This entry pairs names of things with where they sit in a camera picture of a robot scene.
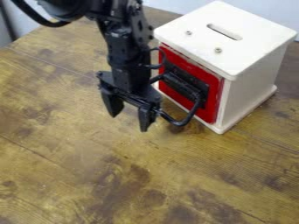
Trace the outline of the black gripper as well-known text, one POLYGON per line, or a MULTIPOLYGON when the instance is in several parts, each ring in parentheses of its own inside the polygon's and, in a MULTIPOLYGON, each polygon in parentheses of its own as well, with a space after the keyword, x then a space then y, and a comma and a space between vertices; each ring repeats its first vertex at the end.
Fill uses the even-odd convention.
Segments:
POLYGON ((106 112, 116 117, 122 111, 124 103, 134 105, 140 131, 146 132, 156 119, 154 109, 160 106, 160 95, 150 80, 150 51, 148 43, 134 40, 130 31, 104 32, 106 42, 106 62, 109 72, 98 72, 98 88, 106 112))

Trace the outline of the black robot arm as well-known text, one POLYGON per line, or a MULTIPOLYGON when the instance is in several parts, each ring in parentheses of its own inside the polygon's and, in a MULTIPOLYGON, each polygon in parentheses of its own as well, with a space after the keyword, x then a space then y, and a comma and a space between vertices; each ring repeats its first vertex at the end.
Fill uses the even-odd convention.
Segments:
POLYGON ((142 0, 36 0, 54 19, 49 21, 25 0, 10 0, 22 13, 40 25, 58 28, 80 18, 97 24, 106 43, 110 70, 97 73, 101 99, 110 116, 117 116, 128 103, 137 107, 140 130, 145 132, 157 117, 160 95, 150 84, 148 46, 153 27, 146 23, 142 0))

